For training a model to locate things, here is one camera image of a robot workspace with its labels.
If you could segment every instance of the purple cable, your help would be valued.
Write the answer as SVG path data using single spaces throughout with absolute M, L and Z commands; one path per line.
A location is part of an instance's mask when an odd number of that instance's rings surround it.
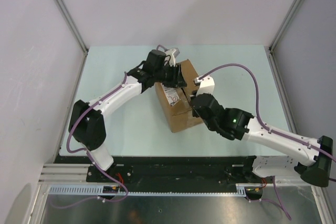
M 256 88 L 256 113 L 257 113 L 257 120 L 259 122 L 259 124 L 267 131 L 269 131 L 269 127 L 266 126 L 266 124 L 262 121 L 261 119 L 261 116 L 260 116 L 260 112 L 259 112 L 259 87 L 258 87 L 258 83 L 257 83 L 257 79 L 256 77 L 254 76 L 254 74 L 251 72 L 251 70 L 249 70 L 247 67 L 245 67 L 244 65 L 241 65 L 241 64 L 238 64 L 238 63 L 230 63 L 230 64 L 225 64 L 225 65 L 221 65 L 217 68 L 214 68 L 213 70 L 209 71 L 208 73 L 204 74 L 203 76 L 200 77 L 200 79 L 203 79 L 205 76 L 208 76 L 209 74 L 217 71 L 218 69 L 221 69 L 221 68 L 226 68 L 226 67 L 240 67 L 240 68 L 243 68 L 244 70 L 246 70 L 250 76 L 252 77 L 253 79 L 253 82 L 254 82 L 254 85 L 255 85 L 255 88 Z M 297 143 L 300 143 L 302 145 L 305 145 L 305 146 L 309 146 L 310 144 L 309 143 L 306 143 L 305 141 L 302 141 L 300 139 L 297 139 L 293 136 L 290 136 L 290 135 L 287 135 L 285 133 L 282 133 L 282 132 L 279 132 L 279 131 L 276 131 L 276 130 L 271 130 L 270 131 L 271 133 L 274 133 L 276 135 L 279 135 L 279 136 L 282 136 L 282 137 L 285 137 L 287 139 L 290 139 L 290 140 L 293 140 Z M 331 154 L 329 154 L 328 152 L 322 150 L 321 148 L 318 148 L 314 145 L 310 145 L 310 147 L 322 154 L 324 154 L 325 156 L 327 156 L 328 158 L 332 159 L 335 163 L 336 163 L 336 157 L 332 156 Z
M 80 121 L 95 107 L 99 104 L 100 101 L 104 101 L 106 100 L 108 97 L 110 97 L 111 95 L 113 95 L 114 93 L 116 93 L 118 90 L 120 90 L 122 88 L 122 85 L 125 84 L 126 82 L 126 78 L 127 78 L 127 73 L 125 72 L 124 73 L 124 79 L 122 80 L 121 84 L 116 87 L 114 90 L 112 90 L 111 92 L 109 92 L 108 94 L 106 94 L 105 96 L 103 96 L 99 101 L 95 102 L 93 105 L 91 105 L 88 109 L 86 109 L 84 111 L 84 113 L 82 115 L 80 115 L 80 117 L 78 117 L 77 121 L 74 123 L 74 125 L 72 126 L 70 132 L 69 132 L 69 136 L 68 136 L 68 139 L 67 139 L 67 151 L 69 153 L 76 153 L 76 152 L 79 152 L 79 151 L 87 151 L 86 148 L 79 148 L 77 150 L 71 150 L 70 149 L 70 141 L 71 141 L 71 137 L 72 135 L 74 134 L 74 131 L 76 129 L 76 127 L 78 126 L 78 124 L 80 123 Z M 81 204 L 82 202 L 84 201 L 87 201 L 87 200 L 90 200 L 90 199 L 101 199 L 101 200 L 104 200 L 104 201 L 108 201 L 108 202 L 119 202 L 119 201 L 122 201 L 124 200 L 127 196 L 128 196 L 128 189 L 125 187 L 125 185 L 121 182 L 119 182 L 118 180 L 112 178 L 110 175 L 108 175 L 102 168 L 100 168 L 94 161 L 92 155 L 87 151 L 87 155 L 89 157 L 89 159 L 92 161 L 92 163 L 96 166 L 96 168 L 101 172 L 103 173 L 107 178 L 109 178 L 110 180 L 118 183 L 122 188 L 124 188 L 126 194 L 120 198 L 120 199 L 116 199 L 116 200 L 111 200 L 111 199 L 104 199 L 104 198 L 99 198 L 98 196 L 92 196 L 92 197 L 88 197 L 88 198 L 85 198 L 85 199 L 82 199 L 76 203 L 73 203 L 71 205 L 68 205 L 68 206 L 63 206 L 63 207 L 58 207 L 58 206 L 55 206 L 51 200 L 49 201 L 50 205 L 54 208 L 57 208 L 57 209 L 67 209 L 67 208 L 71 208 L 71 207 L 74 207 L 74 206 L 77 206 L 79 204 Z
M 107 178 L 109 178 L 110 180 L 112 180 L 112 181 L 118 183 L 122 188 L 124 188 L 124 190 L 125 190 L 125 192 L 126 192 L 126 194 L 125 194 L 122 198 L 120 198 L 120 199 L 115 199 L 115 200 L 113 200 L 113 199 L 105 199 L 105 201 L 108 201 L 108 202 L 119 202 L 119 201 L 122 201 L 122 200 L 126 199 L 128 193 L 129 193 L 127 187 L 125 187 L 125 185 L 124 185 L 123 183 L 119 182 L 119 181 L 116 180 L 115 178 L 112 178 L 110 175 L 108 175 L 102 168 L 100 168 L 100 167 L 95 163 L 95 161 L 93 160 L 93 157 L 91 156 L 91 154 L 90 154 L 89 152 L 87 152 L 87 154 L 88 154 L 89 159 L 92 161 L 92 163 L 96 166 L 96 168 L 97 168 L 101 173 L 103 173 L 103 174 L 104 174 Z
M 292 220 L 292 217 L 290 216 L 289 212 L 284 207 L 284 205 L 282 203 L 282 200 L 281 200 L 281 198 L 279 196 L 278 189 L 277 189 L 277 186 L 275 184 L 275 176 L 273 176 L 273 187 L 274 187 L 275 194 L 277 195 L 277 198 L 278 198 L 278 201 L 279 201 L 280 204 L 276 203 L 274 200 L 271 200 L 271 199 L 255 199 L 255 200 L 250 200 L 248 198 L 248 196 L 246 196 L 246 198 L 248 199 L 249 202 L 268 202 L 268 203 L 271 203 L 271 204 L 277 206 L 278 208 L 280 208 L 282 211 L 284 211 L 286 217 L 289 220 Z
M 98 199 L 98 197 L 97 196 L 88 197 L 88 198 L 82 199 L 82 200 L 80 200 L 76 203 L 73 203 L 73 204 L 70 204 L 70 205 L 67 205 L 67 206 L 62 206 L 62 207 L 54 205 L 54 203 L 51 201 L 51 199 L 48 199 L 48 202 L 52 207 L 54 207 L 56 209 L 67 209 L 67 208 L 75 207 L 75 206 L 83 203 L 84 201 L 87 201 L 87 200 L 90 200 L 90 199 Z
M 124 79 L 122 81 L 122 83 L 115 89 L 113 89 L 110 93 L 106 94 L 105 96 L 103 96 L 102 99 L 100 99 L 99 101 L 95 102 L 93 105 L 91 105 L 88 109 L 86 109 L 84 111 L 84 113 L 82 115 L 80 115 L 80 117 L 78 117 L 77 121 L 74 123 L 73 127 L 71 128 L 71 131 L 69 132 L 69 136 L 68 136 L 68 139 L 67 139 L 67 151 L 69 153 L 76 153 L 76 152 L 79 152 L 79 151 L 86 151 L 86 148 L 79 148 L 77 150 L 71 150 L 70 149 L 70 141 L 71 141 L 71 137 L 72 135 L 74 134 L 75 132 L 75 129 L 77 128 L 78 124 L 80 123 L 80 121 L 95 107 L 99 104 L 100 101 L 104 101 L 106 100 L 108 97 L 110 97 L 111 95 L 113 95 L 114 93 L 116 93 L 119 89 L 122 88 L 122 85 L 125 84 L 126 82 L 126 78 L 127 78 L 127 73 L 125 72 L 125 75 L 124 75 Z
M 159 50 L 160 48 L 162 48 L 165 52 L 168 50 L 168 48 L 166 48 L 166 47 L 164 47 L 164 46 L 162 46 L 162 45 L 158 45 L 158 46 L 156 47 L 157 50 Z
M 277 195 L 277 198 L 278 198 L 278 201 L 280 203 L 280 206 L 281 206 L 282 210 L 284 211 L 287 218 L 289 220 L 292 220 L 292 217 L 289 215 L 288 211 L 286 210 L 285 206 L 283 205 L 282 200 L 280 198 L 280 195 L 278 193 L 277 185 L 275 184 L 275 176 L 273 176 L 273 187 L 274 187 L 275 194 Z

